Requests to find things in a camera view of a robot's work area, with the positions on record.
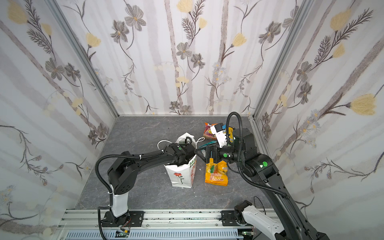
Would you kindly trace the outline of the pink orange candy bag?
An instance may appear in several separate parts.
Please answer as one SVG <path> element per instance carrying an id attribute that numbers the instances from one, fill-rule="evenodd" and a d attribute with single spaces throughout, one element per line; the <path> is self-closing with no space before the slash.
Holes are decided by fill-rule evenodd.
<path id="1" fill-rule="evenodd" d="M 205 123 L 205 129 L 204 129 L 203 137 L 206 139 L 216 140 L 217 138 L 216 138 L 215 134 L 212 133 L 211 127 L 212 127 L 212 125 L 210 125 L 209 123 Z"/>

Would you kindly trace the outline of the yellow chips bag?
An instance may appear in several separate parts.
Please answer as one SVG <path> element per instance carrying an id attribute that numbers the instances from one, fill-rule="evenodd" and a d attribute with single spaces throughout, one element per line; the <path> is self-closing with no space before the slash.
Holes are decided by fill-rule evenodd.
<path id="1" fill-rule="evenodd" d="M 233 141 L 234 137 L 233 137 L 233 128 L 232 127 L 229 127 L 229 130 L 228 130 L 228 135 L 229 135 L 229 138 L 231 141 Z"/>

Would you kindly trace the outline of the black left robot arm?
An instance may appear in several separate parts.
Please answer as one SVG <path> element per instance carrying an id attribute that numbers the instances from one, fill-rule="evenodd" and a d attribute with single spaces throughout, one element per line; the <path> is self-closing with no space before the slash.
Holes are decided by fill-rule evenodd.
<path id="1" fill-rule="evenodd" d="M 187 137 L 180 143 L 169 143 L 162 149 L 147 154 L 132 155 L 124 152 L 99 158 L 95 164 L 95 173 L 108 190 L 110 206 L 107 209 L 112 216 L 120 218 L 129 212 L 128 193 L 134 187 L 139 173 L 160 165 L 181 167 L 193 159 L 195 150 L 196 143 Z M 108 179 L 104 180 L 99 165 L 102 161 L 112 158 L 116 160 L 107 171 Z"/>

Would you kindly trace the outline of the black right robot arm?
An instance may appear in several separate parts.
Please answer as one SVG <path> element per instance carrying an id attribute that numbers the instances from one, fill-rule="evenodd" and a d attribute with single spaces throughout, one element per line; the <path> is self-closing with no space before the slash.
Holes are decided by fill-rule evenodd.
<path id="1" fill-rule="evenodd" d="M 301 212 L 287 190 L 277 166 L 272 159 L 259 152 L 254 134 L 244 128 L 237 112 L 228 115 L 225 138 L 227 144 L 197 148 L 195 153 L 203 160 L 236 164 L 238 173 L 249 185 L 264 193 L 273 207 L 278 221 L 244 201 L 234 208 L 238 225 L 251 225 L 270 240 L 327 240 L 327 234 L 319 232 Z"/>

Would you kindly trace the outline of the orange yellow snack bag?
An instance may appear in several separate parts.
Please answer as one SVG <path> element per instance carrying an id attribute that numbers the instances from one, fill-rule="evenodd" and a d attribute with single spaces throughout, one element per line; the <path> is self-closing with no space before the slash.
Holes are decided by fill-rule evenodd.
<path id="1" fill-rule="evenodd" d="M 225 161 L 214 163 L 214 159 L 210 158 L 206 164 L 205 183 L 227 186 L 228 185 L 228 165 Z"/>

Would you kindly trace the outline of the white floral paper bag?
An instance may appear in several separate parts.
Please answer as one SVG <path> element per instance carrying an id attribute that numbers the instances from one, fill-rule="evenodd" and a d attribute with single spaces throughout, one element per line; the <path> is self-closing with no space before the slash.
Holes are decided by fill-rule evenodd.
<path id="1" fill-rule="evenodd" d="M 173 187 L 192 187 L 197 165 L 197 155 L 195 154 L 195 149 L 197 148 L 198 143 L 201 143 L 204 140 L 205 138 L 201 137 L 196 141 L 195 137 L 189 133 L 181 135 L 176 140 L 176 144 L 178 144 L 180 147 L 193 147 L 193 149 L 192 153 L 189 154 L 187 159 L 182 162 L 182 164 L 175 163 L 164 165 Z"/>

